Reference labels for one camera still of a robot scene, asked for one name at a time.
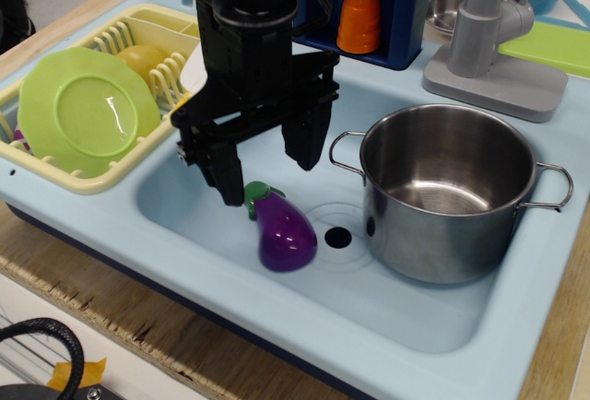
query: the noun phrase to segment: wooden table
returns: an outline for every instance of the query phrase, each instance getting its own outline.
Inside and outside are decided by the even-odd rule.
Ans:
[[[122,0],[90,0],[0,56],[0,78]],[[590,398],[590,206],[521,399]],[[222,399],[346,399],[260,347],[0,206],[0,272],[197,392]]]

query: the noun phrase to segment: metal pot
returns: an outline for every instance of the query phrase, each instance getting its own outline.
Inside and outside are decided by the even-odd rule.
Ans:
[[[362,170],[334,160],[336,144],[348,135],[363,136]],[[516,129],[466,106],[405,108],[368,133],[343,133],[329,155],[362,176],[373,253],[395,271],[430,283],[488,273],[502,260],[520,209],[560,208],[573,191],[568,171],[538,162]],[[558,204],[527,202],[546,169],[565,176],[567,195]]]

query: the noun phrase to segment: orange toy carrot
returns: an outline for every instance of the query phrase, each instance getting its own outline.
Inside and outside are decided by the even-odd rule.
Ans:
[[[336,44],[347,53],[365,54],[379,47],[379,0],[344,0]]]

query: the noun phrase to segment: faucet base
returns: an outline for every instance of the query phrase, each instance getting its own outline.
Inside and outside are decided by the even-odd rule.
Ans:
[[[453,74],[443,45],[424,69],[422,86],[435,94],[532,122],[551,119],[561,102],[568,76],[559,68],[498,54],[484,76]]]

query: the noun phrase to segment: dish rack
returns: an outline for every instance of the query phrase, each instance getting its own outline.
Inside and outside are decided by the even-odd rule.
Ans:
[[[0,91],[0,156],[74,193],[94,194],[112,187],[175,131],[170,123],[171,111],[189,96],[180,75],[199,42],[196,17],[161,6],[138,5],[127,8],[69,46],[115,55],[132,45],[151,45],[167,56],[150,70],[147,83],[159,107],[159,126],[147,137],[139,137],[134,148],[121,160],[111,162],[103,174],[87,178],[81,170],[61,170],[51,156],[38,159],[30,154],[17,122],[23,78]]]

